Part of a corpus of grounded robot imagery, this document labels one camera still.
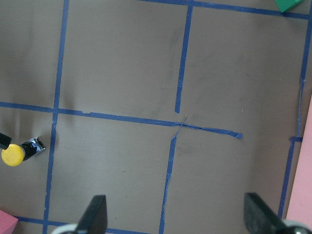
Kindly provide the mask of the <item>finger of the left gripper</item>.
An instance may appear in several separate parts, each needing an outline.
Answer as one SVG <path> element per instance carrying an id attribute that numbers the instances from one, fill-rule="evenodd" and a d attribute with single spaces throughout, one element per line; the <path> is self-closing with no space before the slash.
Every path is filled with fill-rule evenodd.
<path id="1" fill-rule="evenodd" d="M 12 138 L 0 133 L 0 148 L 1 149 L 7 149 L 9 145 L 11 144 Z"/>

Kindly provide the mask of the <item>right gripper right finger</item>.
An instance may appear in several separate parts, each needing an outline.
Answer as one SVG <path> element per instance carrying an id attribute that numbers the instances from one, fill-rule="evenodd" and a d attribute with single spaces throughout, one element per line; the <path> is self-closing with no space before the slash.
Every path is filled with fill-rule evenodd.
<path id="1" fill-rule="evenodd" d="M 244 224 L 250 234 L 282 234 L 287 228 L 257 193 L 244 194 Z"/>

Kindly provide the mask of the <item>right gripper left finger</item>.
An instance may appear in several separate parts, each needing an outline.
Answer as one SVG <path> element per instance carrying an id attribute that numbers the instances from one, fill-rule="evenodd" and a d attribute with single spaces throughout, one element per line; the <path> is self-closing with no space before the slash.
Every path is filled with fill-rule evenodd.
<path id="1" fill-rule="evenodd" d="M 78 222 L 75 234 L 105 234 L 108 225 L 107 203 L 105 195 L 92 198 Z"/>

